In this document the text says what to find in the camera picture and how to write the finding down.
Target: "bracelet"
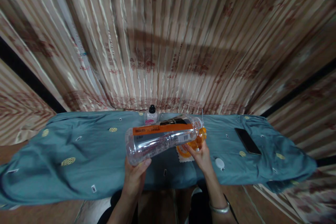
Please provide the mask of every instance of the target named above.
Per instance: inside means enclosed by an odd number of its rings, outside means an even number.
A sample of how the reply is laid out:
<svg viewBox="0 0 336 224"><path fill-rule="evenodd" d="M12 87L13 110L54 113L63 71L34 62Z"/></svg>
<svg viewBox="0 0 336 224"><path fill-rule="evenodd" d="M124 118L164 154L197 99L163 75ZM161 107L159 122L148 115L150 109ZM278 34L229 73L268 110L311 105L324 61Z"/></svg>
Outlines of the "bracelet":
<svg viewBox="0 0 336 224"><path fill-rule="evenodd" d="M211 204L210 204L210 201L209 201L209 207L212 211L216 212L216 213L220 213L220 214L226 214L229 212L230 210L230 203L228 201L226 201L227 203L227 207L226 208L223 208L223 209L220 209L220 208L214 208Z"/></svg>

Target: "black phone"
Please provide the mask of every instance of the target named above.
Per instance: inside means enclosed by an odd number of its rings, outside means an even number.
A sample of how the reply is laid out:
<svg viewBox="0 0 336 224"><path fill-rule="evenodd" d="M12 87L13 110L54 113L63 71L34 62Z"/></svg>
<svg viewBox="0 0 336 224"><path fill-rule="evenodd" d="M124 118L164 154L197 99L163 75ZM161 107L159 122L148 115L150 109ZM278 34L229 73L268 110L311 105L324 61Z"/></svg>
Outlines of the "black phone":
<svg viewBox="0 0 336 224"><path fill-rule="evenodd" d="M235 131L237 132L242 143L244 144L245 149L249 153L261 155L260 150L258 149L256 144L253 142L252 138L250 137L250 135L247 133L246 130L235 128Z"/></svg>

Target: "teal blanket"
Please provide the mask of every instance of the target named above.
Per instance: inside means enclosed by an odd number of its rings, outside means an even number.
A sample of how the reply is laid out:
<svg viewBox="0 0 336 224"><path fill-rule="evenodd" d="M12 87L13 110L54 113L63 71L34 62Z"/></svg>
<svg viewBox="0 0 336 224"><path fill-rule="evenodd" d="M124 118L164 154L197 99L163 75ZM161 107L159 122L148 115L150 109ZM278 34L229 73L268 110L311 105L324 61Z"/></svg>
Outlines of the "teal blanket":
<svg viewBox="0 0 336 224"><path fill-rule="evenodd" d="M178 114L164 113L160 120ZM123 187L125 132L144 125L140 112L69 112L46 127L12 160L0 166L0 206L49 204L106 198ZM278 193L308 178L314 159L277 132L263 117L204 115L207 144L221 184L262 183ZM234 128L244 128L262 155L250 154ZM221 171L215 158L224 161ZM186 188L203 179L195 162L180 163L175 148L155 157L145 190Z"/></svg>

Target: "black bottle cap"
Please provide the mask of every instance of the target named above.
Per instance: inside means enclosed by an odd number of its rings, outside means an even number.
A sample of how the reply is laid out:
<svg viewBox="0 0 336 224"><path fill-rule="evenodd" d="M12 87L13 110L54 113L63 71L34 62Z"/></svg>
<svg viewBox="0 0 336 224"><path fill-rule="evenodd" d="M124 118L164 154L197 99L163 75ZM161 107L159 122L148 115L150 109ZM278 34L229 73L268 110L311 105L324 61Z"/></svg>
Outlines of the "black bottle cap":
<svg viewBox="0 0 336 224"><path fill-rule="evenodd" d="M155 106L153 104L149 107L149 113L151 114L155 113Z"/></svg>

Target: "striped curtain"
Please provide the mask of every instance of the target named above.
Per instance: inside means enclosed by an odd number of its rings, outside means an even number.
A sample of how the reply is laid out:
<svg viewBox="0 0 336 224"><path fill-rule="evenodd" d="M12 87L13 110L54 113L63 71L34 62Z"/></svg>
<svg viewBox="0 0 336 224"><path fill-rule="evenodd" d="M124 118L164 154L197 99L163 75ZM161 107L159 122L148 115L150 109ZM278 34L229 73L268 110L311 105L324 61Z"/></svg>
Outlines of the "striped curtain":
<svg viewBox="0 0 336 224"><path fill-rule="evenodd" d="M35 136L55 112L0 60L0 145Z"/></svg>
<svg viewBox="0 0 336 224"><path fill-rule="evenodd" d="M315 159L336 155L336 71L269 117L269 122Z"/></svg>
<svg viewBox="0 0 336 224"><path fill-rule="evenodd" d="M334 0L0 0L0 36L67 111L261 114L334 57L335 11Z"/></svg>

